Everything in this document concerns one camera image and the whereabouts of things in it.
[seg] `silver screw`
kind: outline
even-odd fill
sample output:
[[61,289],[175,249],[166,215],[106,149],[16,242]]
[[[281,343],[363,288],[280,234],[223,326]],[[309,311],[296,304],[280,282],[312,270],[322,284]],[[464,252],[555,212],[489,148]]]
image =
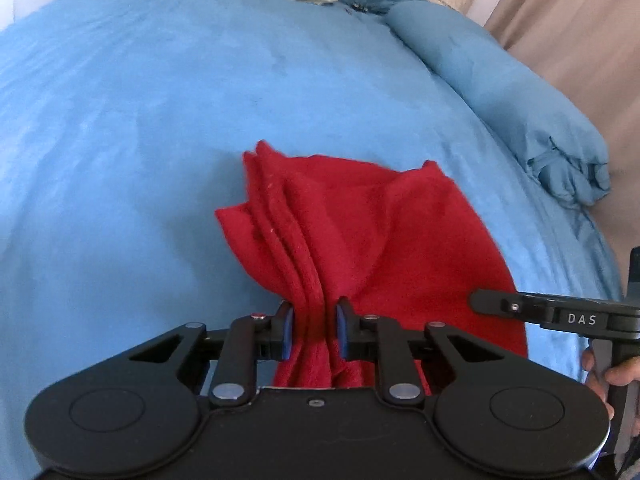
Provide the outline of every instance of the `silver screw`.
[[399,383],[389,388],[389,393],[394,399],[411,400],[420,395],[420,388],[415,384]]
[[244,388],[236,383],[222,383],[213,388],[212,393],[221,400],[238,400],[244,395]]

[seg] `finger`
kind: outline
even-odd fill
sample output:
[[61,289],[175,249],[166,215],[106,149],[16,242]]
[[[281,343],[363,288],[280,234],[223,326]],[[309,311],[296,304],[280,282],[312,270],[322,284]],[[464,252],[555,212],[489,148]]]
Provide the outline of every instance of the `finger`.
[[640,357],[632,357],[604,374],[607,383],[613,386],[626,386],[631,381],[640,380]]
[[596,359],[593,355],[591,347],[582,352],[582,369],[585,372],[591,372],[593,365],[596,364]]
[[600,384],[597,375],[594,372],[590,372],[587,375],[587,380],[585,381],[585,386],[588,386],[590,390],[592,390],[597,396],[600,397],[602,402],[607,401],[607,396],[604,392],[604,387]]

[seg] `beige curtain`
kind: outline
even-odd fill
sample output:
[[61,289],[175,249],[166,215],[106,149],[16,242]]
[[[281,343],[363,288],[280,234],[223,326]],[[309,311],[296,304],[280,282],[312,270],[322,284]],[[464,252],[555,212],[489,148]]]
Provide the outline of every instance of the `beige curtain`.
[[486,28],[607,141],[612,191],[592,212],[626,285],[640,246],[640,0],[500,0]]

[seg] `red fabric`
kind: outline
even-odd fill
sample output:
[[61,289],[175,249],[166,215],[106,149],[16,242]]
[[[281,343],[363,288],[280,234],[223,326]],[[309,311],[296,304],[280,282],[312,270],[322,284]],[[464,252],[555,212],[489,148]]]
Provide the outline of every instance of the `red fabric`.
[[246,272],[294,305],[291,358],[276,386],[369,386],[345,362],[335,303],[421,330],[439,320],[526,355],[524,325],[480,316],[476,288],[513,292],[509,270],[471,206],[435,162],[396,171],[328,156],[288,158],[259,142],[244,154],[248,201],[216,211]]

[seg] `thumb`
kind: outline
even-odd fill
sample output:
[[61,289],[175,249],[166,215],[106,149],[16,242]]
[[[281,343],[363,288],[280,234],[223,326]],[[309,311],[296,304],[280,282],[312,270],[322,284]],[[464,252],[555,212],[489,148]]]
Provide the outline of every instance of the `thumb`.
[[640,357],[632,357],[604,374],[607,383],[612,386],[626,386],[632,381],[640,380]]

